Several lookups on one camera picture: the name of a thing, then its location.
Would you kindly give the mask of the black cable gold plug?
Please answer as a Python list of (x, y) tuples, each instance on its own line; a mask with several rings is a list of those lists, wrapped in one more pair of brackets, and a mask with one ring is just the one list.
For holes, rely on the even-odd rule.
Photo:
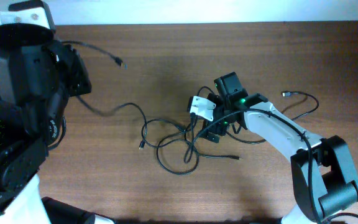
[(95, 45), (87, 44), (87, 43), (76, 41), (76, 40), (64, 40), (64, 41), (62, 41), (62, 43), (70, 44), (70, 45), (80, 45), (82, 47), (87, 47), (89, 49), (96, 50), (96, 51), (110, 57), (118, 66), (122, 67), (123, 69), (127, 69), (127, 65), (125, 64), (125, 62), (123, 61), (122, 58), (115, 56), (112, 53), (108, 52), (107, 50), (103, 50)]

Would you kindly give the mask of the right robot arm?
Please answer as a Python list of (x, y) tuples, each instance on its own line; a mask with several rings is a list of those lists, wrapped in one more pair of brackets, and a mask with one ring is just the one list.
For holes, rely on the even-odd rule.
[(324, 138), (286, 117), (263, 95), (250, 95), (232, 72), (214, 80), (218, 95), (209, 95), (201, 136), (230, 124), (259, 135), (291, 165), (292, 210), (278, 223), (328, 223), (358, 202), (358, 173), (349, 147), (335, 135)]

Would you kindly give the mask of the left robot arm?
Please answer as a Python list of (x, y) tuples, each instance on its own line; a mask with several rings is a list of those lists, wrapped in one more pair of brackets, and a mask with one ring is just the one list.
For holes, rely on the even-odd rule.
[(39, 168), (65, 135), (68, 100), (90, 91), (83, 60), (51, 28), (0, 25), (0, 223), (111, 223), (39, 190)]

